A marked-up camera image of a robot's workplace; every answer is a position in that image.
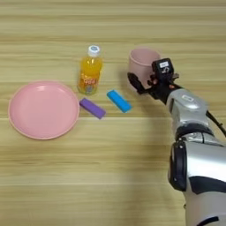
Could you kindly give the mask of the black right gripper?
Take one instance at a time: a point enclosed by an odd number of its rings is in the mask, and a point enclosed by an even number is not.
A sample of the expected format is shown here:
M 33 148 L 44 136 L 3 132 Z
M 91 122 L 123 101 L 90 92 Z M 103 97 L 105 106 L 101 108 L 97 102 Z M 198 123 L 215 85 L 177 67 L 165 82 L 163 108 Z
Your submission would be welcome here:
M 162 103 L 167 102 L 173 91 L 181 88 L 181 86 L 177 85 L 174 82 L 174 79 L 169 75 L 163 77 L 151 75 L 150 80 L 147 82 L 150 88 L 144 88 L 134 73 L 128 72 L 127 77 L 138 94 L 150 94 L 155 100 L 160 100 Z

